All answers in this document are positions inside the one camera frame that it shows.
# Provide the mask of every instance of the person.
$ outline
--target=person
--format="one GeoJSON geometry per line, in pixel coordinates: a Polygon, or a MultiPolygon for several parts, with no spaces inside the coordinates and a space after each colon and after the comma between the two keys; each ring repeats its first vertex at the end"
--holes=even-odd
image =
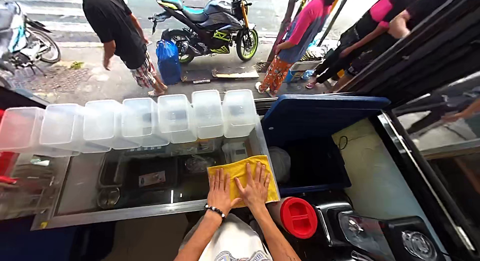
{"type": "Polygon", "coordinates": [[[288,29],[285,41],[276,46],[277,54],[263,82],[257,82],[259,93],[267,92],[275,97],[290,67],[300,60],[314,37],[322,30],[325,17],[335,0],[312,0],[297,15],[288,29]]]}
{"type": "Polygon", "coordinates": [[[259,162],[254,175],[249,164],[246,165],[246,173],[245,187],[235,178],[241,196],[235,200],[230,199],[229,174],[220,169],[209,177],[206,206],[214,209],[207,209],[203,218],[185,236],[175,261],[300,261],[265,206],[270,174],[265,175],[265,166],[259,162]],[[229,214],[241,200],[260,226],[269,251],[249,225],[229,214]]]}
{"type": "Polygon", "coordinates": [[[148,39],[138,19],[123,0],[83,0],[83,12],[104,48],[103,67],[117,55],[141,87],[152,87],[151,97],[165,94],[162,82],[147,52],[148,39]]]}
{"type": "Polygon", "coordinates": [[[399,117],[424,111],[430,113],[413,123],[406,130],[408,134],[420,132],[440,120],[454,122],[460,118],[474,116],[480,111],[480,78],[454,82],[428,97],[397,107],[393,112],[399,117]]]}
{"type": "Polygon", "coordinates": [[[377,1],[356,24],[342,33],[340,45],[317,66],[306,88],[313,89],[315,84],[324,83],[341,69],[347,68],[354,58],[369,47],[381,44],[383,38],[379,36],[388,31],[389,22],[414,1],[377,1]]]}
{"type": "Polygon", "coordinates": [[[370,45],[367,50],[355,58],[350,67],[345,70],[345,75],[343,75],[328,92],[338,92],[342,86],[352,80],[365,67],[369,66],[370,63],[387,51],[399,39],[409,35],[415,26],[446,1],[447,0],[417,0],[417,2],[414,2],[395,16],[389,24],[388,33],[380,35],[375,45],[370,45]]]}

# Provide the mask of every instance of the yellow towel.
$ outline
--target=yellow towel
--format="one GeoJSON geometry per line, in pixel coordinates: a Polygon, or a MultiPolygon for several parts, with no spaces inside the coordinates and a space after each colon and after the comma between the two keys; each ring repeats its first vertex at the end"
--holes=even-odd
{"type": "MultiPolygon", "coordinates": [[[[234,200],[235,198],[240,197],[240,192],[233,179],[238,178],[243,187],[247,186],[246,165],[247,163],[250,163],[250,168],[252,173],[251,175],[252,177],[255,177],[255,167],[257,166],[257,162],[260,162],[262,165],[265,165],[266,174],[270,173],[270,184],[268,185],[268,196],[267,196],[266,203],[279,201],[280,200],[279,193],[277,192],[277,187],[275,187],[275,179],[273,178],[272,169],[268,164],[268,159],[266,155],[252,156],[245,160],[239,160],[237,162],[233,162],[225,165],[208,167],[208,174],[214,175],[217,169],[220,169],[220,168],[223,168],[223,171],[225,172],[225,174],[229,173],[230,174],[230,200],[234,200]]],[[[238,203],[237,206],[235,207],[242,208],[242,207],[245,207],[245,204],[242,201],[238,203]]]]}

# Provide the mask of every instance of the plaid shorts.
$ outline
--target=plaid shorts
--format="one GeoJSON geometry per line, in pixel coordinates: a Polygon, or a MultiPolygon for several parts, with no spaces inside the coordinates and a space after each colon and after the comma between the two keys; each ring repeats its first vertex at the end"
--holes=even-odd
{"type": "Polygon", "coordinates": [[[156,82],[155,76],[157,75],[157,71],[150,60],[150,55],[148,52],[146,54],[146,59],[143,64],[135,69],[130,70],[131,75],[137,80],[137,84],[142,88],[149,88],[152,87],[153,84],[156,82]]]}

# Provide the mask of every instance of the tree trunk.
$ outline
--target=tree trunk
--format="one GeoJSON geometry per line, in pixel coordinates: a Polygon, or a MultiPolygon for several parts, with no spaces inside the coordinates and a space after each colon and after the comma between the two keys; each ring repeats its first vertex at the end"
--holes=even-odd
{"type": "Polygon", "coordinates": [[[273,44],[272,50],[268,55],[267,62],[269,63],[273,61],[273,58],[275,57],[275,48],[283,39],[283,36],[285,35],[287,28],[290,26],[290,23],[292,22],[293,8],[295,8],[295,0],[288,0],[288,6],[286,8],[285,17],[283,17],[283,21],[282,21],[282,24],[280,25],[280,30],[278,31],[278,34],[276,36],[275,43],[273,44]]]}

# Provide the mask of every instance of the black bead bracelet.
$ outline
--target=black bead bracelet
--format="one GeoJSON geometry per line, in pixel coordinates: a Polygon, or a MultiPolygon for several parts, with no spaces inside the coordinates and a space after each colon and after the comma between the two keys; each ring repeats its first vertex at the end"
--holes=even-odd
{"type": "Polygon", "coordinates": [[[205,210],[213,210],[214,212],[218,213],[220,216],[222,216],[222,220],[225,220],[225,214],[219,208],[216,207],[210,207],[208,204],[205,204],[205,210]]]}

